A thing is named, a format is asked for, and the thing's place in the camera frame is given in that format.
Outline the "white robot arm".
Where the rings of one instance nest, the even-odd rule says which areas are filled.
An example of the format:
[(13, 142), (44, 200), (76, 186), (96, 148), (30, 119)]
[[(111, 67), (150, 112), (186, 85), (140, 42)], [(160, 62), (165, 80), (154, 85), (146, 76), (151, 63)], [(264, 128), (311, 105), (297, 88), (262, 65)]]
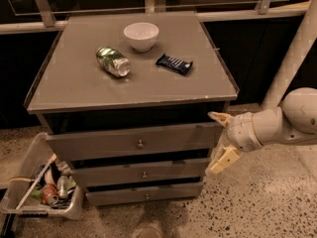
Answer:
[(219, 174), (242, 152), (265, 145), (306, 146), (317, 144), (317, 89), (297, 88), (289, 92), (275, 108), (232, 116), (209, 112), (208, 116), (224, 128), (226, 141), (217, 147), (209, 172)]

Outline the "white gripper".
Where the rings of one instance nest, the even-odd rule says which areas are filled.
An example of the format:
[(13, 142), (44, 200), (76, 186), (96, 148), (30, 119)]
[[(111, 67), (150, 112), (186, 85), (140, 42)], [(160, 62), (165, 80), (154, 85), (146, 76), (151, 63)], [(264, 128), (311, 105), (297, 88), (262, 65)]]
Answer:
[[(211, 111), (208, 116), (224, 128), (228, 126), (227, 137), (239, 150), (251, 152), (263, 146), (256, 136), (253, 127), (253, 114), (251, 112), (232, 117), (228, 113)], [(236, 162), (240, 157), (239, 150), (236, 147), (220, 147), (211, 161), (209, 172), (217, 175)]]

